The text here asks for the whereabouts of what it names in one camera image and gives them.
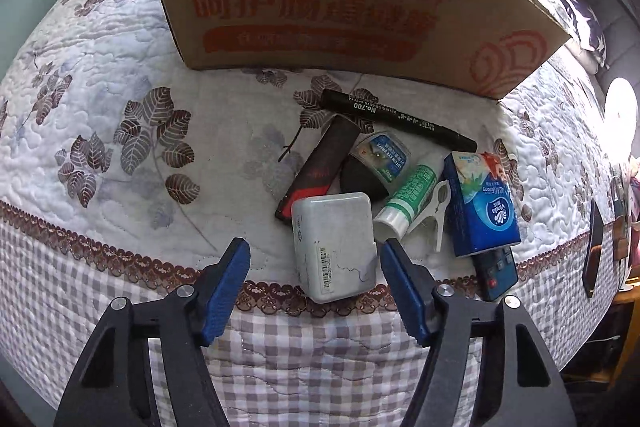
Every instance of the brown lace border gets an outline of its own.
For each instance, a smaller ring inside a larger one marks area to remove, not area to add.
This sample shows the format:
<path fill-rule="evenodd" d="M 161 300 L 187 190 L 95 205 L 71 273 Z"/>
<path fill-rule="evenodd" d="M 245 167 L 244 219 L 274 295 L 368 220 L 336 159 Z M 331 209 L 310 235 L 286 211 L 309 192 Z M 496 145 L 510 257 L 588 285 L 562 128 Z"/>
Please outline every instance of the brown lace border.
<path fill-rule="evenodd" d="M 170 292 L 182 284 L 193 283 L 200 273 L 191 267 L 174 266 L 159 259 L 102 244 L 90 237 L 52 225 L 4 201 L 0 201 L 0 219 L 63 255 L 71 253 L 78 261 L 84 259 L 87 264 L 93 264 L 100 271 L 108 270 L 114 277 L 124 275 L 132 283 L 143 282 L 152 290 Z M 612 226 L 613 223 L 608 223 L 606 229 L 609 230 Z M 588 232 L 582 233 L 553 250 L 518 263 L 516 268 L 520 281 L 525 282 L 550 266 L 556 266 L 566 259 L 572 248 L 586 247 L 588 236 Z M 455 280 L 445 279 L 442 282 L 464 291 L 467 296 L 474 296 L 478 291 L 474 275 Z M 354 310 L 367 314 L 377 309 L 395 311 L 396 302 L 384 284 L 354 297 L 318 304 L 306 297 L 300 286 L 246 280 L 236 300 L 236 307 L 241 311 L 258 308 L 267 315 L 283 311 L 296 317 L 306 311 L 314 317 L 324 317 L 329 311 L 341 316 L 347 316 Z"/>

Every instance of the blue tissue package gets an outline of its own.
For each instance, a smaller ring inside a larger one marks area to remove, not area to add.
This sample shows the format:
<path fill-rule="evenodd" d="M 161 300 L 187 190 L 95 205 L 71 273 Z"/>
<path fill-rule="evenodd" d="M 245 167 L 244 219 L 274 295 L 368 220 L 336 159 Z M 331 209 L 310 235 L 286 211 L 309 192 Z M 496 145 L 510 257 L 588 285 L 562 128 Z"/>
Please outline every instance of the blue tissue package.
<path fill-rule="evenodd" d="M 443 176 L 451 188 L 447 220 L 457 257 L 520 242 L 507 175 L 498 156 L 452 152 L 445 159 Z"/>

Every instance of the bed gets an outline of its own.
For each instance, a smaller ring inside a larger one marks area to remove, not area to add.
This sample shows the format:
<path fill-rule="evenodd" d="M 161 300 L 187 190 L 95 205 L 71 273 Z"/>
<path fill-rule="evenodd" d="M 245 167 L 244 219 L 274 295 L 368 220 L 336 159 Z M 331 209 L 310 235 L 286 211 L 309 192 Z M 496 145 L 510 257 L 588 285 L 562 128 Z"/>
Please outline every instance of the bed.
<path fill-rule="evenodd" d="M 539 1 L 570 30 L 558 0 Z M 558 367 L 571 359 L 623 274 L 609 261 L 619 167 L 603 150 L 591 79 L 567 49 L 496 103 L 343 71 L 191 71 L 160 0 L 59 0 L 0 84 L 0 347 L 47 402 L 59 403 L 111 299 L 156 299 L 193 282 L 238 236 L 251 245 L 251 269 L 225 334 L 205 352 L 231 425 L 400 424 L 427 350 L 404 331 L 382 274 L 363 295 L 310 301 L 291 231 L 273 217 L 329 117 L 301 102 L 323 87 L 444 124 L 504 159 L 522 238 L 512 293 Z M 171 113 L 179 144 L 161 139 L 155 110 Z M 398 135 L 434 163 L 448 153 Z M 606 228 L 588 299 L 591 198 Z M 423 227 L 405 247 L 437 279 L 476 293 L 471 262 L 453 257 L 447 237 L 436 255 Z M 151 348 L 171 425 L 159 344 Z M 456 425 L 469 421 L 480 356 L 472 342 Z"/>

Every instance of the white plastic clip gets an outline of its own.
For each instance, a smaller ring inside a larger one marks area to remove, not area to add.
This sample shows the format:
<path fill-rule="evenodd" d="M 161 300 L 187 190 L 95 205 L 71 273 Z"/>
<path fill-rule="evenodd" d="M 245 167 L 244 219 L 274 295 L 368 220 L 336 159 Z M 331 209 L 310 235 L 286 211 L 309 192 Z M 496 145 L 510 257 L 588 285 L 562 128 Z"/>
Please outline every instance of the white plastic clip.
<path fill-rule="evenodd" d="M 435 187 L 433 187 L 433 192 L 431 193 L 431 201 L 427 206 L 425 206 L 424 210 L 421 211 L 420 214 L 415 216 L 415 219 L 409 225 L 406 233 L 411 233 L 412 230 L 415 230 L 418 225 L 421 225 L 425 219 L 428 217 L 433 217 L 436 220 L 438 229 L 437 239 L 436 239 L 436 251 L 440 251 L 440 247 L 442 246 L 442 230 L 444 228 L 444 215 L 447 207 L 449 206 L 449 201 L 451 201 L 451 188 L 449 187 L 449 182 L 444 180 L 443 182 L 438 183 Z"/>

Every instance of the barcode sticker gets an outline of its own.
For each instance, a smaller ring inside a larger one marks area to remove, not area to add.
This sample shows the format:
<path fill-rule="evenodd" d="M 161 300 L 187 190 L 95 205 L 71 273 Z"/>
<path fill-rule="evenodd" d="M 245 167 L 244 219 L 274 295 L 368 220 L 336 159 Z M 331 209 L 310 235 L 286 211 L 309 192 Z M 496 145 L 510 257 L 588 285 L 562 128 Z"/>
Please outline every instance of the barcode sticker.
<path fill-rule="evenodd" d="M 331 256 L 325 247 L 318 247 L 318 259 L 320 261 L 320 275 L 322 282 L 320 284 L 321 293 L 332 293 L 331 288 Z"/>

